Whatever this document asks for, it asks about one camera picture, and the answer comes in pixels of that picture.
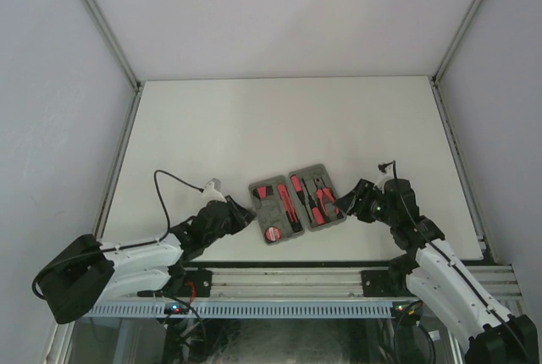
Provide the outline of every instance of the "pliers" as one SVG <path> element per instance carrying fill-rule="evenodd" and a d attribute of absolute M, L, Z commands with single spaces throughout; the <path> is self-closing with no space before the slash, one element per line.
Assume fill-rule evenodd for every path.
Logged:
<path fill-rule="evenodd" d="M 318 207 L 322 212 L 325 213 L 326 216 L 329 216 L 328 211 L 325 208 L 325 204 L 333 204 L 335 202 L 333 193 L 331 193 L 331 189 L 325 185 L 324 181 L 319 176 L 314 178 L 314 184 L 316 185 L 316 197 L 318 198 Z M 342 213 L 340 212 L 338 207 L 335 208 L 335 216 L 337 216 L 337 218 L 342 218 Z"/>

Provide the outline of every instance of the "white wall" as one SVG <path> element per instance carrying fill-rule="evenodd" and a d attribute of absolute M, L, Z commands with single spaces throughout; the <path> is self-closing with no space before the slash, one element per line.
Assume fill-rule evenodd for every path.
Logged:
<path fill-rule="evenodd" d="M 472 0 L 97 0 L 142 80 L 432 74 Z"/>
<path fill-rule="evenodd" d="M 443 80 L 498 256 L 542 333 L 542 0 L 487 0 Z"/>
<path fill-rule="evenodd" d="M 0 362 L 31 364 L 53 316 L 30 282 L 91 232 L 130 87 L 79 0 L 0 7 Z"/>

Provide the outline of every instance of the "screwdriver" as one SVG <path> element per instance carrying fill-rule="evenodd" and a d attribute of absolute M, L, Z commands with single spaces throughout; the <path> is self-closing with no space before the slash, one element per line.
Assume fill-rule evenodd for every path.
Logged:
<path fill-rule="evenodd" d="M 305 190 L 307 191 L 308 196 L 308 205 L 312 210 L 312 216 L 314 217 L 314 220 L 316 220 L 316 224 L 319 226 L 320 224 L 324 224 L 325 220 L 322 217 L 322 213 L 320 212 L 320 209 L 318 209 L 318 206 L 316 206 L 316 202 L 311 197 L 311 192 L 308 191 L 307 183 L 303 178 L 301 178 L 301 182 L 303 183 L 303 186 L 305 186 Z"/>
<path fill-rule="evenodd" d="M 294 190 L 296 191 L 297 197 L 299 198 L 299 201 L 301 204 L 305 207 L 305 212 L 307 212 L 307 216 L 310 219 L 311 213 L 308 212 L 307 204 L 305 203 L 305 193 L 303 192 L 303 188 L 301 187 L 301 184 L 299 183 L 299 178 L 297 178 L 296 175 L 293 175 L 291 177 L 291 183 L 294 185 Z"/>

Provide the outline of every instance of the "white table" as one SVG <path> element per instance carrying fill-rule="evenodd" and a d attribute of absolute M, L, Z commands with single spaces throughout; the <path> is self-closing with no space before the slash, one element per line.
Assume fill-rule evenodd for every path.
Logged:
<path fill-rule="evenodd" d="M 161 168 L 195 185 L 211 178 L 243 206 L 251 182 L 323 163 L 339 195 L 377 165 L 397 160 L 421 213 L 462 259 L 479 259 L 473 223 L 429 81 L 425 77 L 147 82 L 119 176 L 104 239 L 159 234 L 165 219 L 152 182 Z M 200 194 L 167 177 L 172 221 L 197 211 Z M 217 241 L 198 261 L 388 260 L 402 254 L 387 227 L 343 224 L 266 245 L 257 223 Z"/>

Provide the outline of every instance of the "gray tool case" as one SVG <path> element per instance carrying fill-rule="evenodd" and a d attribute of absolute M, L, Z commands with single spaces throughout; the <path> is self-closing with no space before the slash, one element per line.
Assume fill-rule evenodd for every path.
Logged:
<path fill-rule="evenodd" d="M 318 189 L 323 205 L 318 199 Z M 322 164 L 296 170 L 288 179 L 281 175 L 261 180 L 250 184 L 248 190 L 263 238 L 269 245 L 298 237 L 305 233 L 305 228 L 325 229 L 346 219 L 329 197 L 338 196 Z"/>

